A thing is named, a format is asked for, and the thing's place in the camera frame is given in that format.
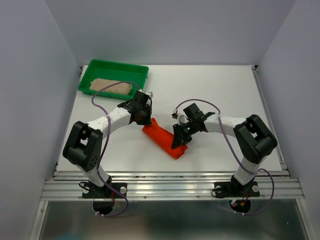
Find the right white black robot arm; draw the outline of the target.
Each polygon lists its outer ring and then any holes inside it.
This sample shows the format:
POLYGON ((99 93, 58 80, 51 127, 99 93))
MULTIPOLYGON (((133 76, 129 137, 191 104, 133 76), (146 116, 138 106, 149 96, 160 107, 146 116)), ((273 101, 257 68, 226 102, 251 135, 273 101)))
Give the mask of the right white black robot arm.
POLYGON ((220 133, 227 145, 232 145, 229 137, 237 140, 242 158, 236 158, 239 167, 230 181, 215 182, 211 192, 218 199, 240 198, 243 196, 260 196, 259 187, 254 180, 261 163, 277 147, 278 142, 263 120, 256 114, 249 117, 221 116, 221 111, 203 113, 193 103, 180 114, 177 109, 172 118, 177 120, 173 125, 172 149, 191 142, 192 136, 199 132, 220 133))

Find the orange t shirt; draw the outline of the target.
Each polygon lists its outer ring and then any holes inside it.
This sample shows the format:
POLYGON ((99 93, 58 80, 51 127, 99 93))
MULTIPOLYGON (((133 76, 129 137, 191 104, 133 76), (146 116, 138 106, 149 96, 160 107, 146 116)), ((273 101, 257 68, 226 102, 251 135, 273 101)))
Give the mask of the orange t shirt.
POLYGON ((174 140, 174 135, 159 126, 154 117, 151 118, 150 125, 145 125, 142 128, 142 132, 145 133, 155 144, 157 144, 163 151, 165 151, 175 160, 184 155, 188 149, 187 145, 182 145, 172 149, 171 146, 174 140))

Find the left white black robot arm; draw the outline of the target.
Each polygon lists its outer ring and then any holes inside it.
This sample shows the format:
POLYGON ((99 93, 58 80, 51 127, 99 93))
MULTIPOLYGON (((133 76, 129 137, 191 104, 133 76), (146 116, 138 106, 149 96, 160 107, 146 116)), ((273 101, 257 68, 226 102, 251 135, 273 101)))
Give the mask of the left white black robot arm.
POLYGON ((101 166, 110 135, 131 123, 151 125, 152 98, 151 92, 138 90, 131 100, 118 104, 110 113, 104 111, 104 116, 98 119, 87 123, 77 121, 73 124, 62 156, 88 178, 87 185, 80 185, 83 190, 100 197, 111 194, 112 178, 101 166))

